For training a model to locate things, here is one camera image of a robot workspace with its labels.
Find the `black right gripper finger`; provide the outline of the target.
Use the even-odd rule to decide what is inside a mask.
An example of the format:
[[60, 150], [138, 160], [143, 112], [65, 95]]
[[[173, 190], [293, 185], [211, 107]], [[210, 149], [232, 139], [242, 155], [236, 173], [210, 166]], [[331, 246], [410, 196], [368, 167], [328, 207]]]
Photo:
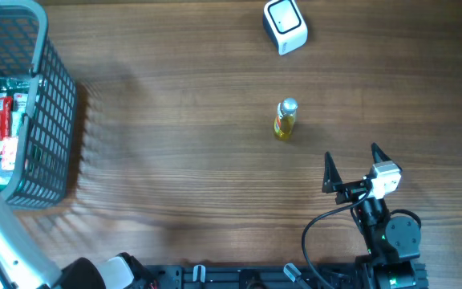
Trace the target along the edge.
[[371, 144], [371, 153], [375, 164], [391, 161], [391, 158], [375, 142]]
[[322, 179], [322, 192], [333, 193], [340, 190], [342, 186], [342, 178], [335, 166], [334, 160], [330, 152], [324, 155], [324, 174]]

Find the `yellow oil bottle silver cap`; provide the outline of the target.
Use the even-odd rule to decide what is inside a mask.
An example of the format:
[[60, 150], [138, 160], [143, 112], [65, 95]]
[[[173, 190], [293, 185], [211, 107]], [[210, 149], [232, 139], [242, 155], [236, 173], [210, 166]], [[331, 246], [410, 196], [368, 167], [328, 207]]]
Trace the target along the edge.
[[274, 119], [274, 135], [278, 140], [288, 140], [294, 129], [297, 118], [298, 102], [294, 98], [286, 98], [277, 106]]

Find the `red sachet stick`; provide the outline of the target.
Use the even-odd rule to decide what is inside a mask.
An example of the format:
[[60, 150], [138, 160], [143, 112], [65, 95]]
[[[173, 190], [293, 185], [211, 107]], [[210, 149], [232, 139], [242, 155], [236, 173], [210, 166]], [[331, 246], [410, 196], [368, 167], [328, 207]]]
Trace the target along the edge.
[[13, 103], [14, 100], [12, 96], [5, 96], [2, 98], [2, 108], [0, 109], [0, 141], [11, 136]]

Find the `green white gloves packet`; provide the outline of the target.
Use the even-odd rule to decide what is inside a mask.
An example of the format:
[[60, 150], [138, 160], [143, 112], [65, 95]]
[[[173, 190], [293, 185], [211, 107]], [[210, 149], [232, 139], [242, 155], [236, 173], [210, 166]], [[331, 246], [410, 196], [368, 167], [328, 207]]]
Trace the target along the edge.
[[[21, 92], [28, 95], [30, 83], [23, 79], [0, 78], [0, 92]], [[5, 149], [5, 155], [0, 158], [0, 190], [6, 188], [14, 174], [17, 146], [10, 145]]]

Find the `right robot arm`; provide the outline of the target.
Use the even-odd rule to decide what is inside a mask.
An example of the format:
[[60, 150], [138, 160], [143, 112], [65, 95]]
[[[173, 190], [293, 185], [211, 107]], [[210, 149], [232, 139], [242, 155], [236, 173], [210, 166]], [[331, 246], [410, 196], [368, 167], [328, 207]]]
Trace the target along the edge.
[[402, 168], [377, 145], [371, 145], [373, 165], [360, 181], [345, 183], [329, 152], [325, 154], [322, 191], [335, 193], [338, 205], [351, 203], [351, 216], [366, 243], [368, 254], [351, 265], [352, 276], [330, 271], [330, 280], [352, 288], [428, 288], [428, 274], [420, 257], [420, 218], [410, 210], [389, 210], [384, 198], [398, 189]]

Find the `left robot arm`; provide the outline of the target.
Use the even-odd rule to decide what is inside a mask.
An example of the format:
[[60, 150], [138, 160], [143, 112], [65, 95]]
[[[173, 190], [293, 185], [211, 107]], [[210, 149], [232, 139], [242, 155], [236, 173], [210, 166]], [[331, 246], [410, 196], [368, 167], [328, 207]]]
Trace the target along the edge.
[[0, 194], [2, 288], [157, 288], [156, 278], [129, 254], [95, 265], [78, 258], [61, 269], [34, 243]]

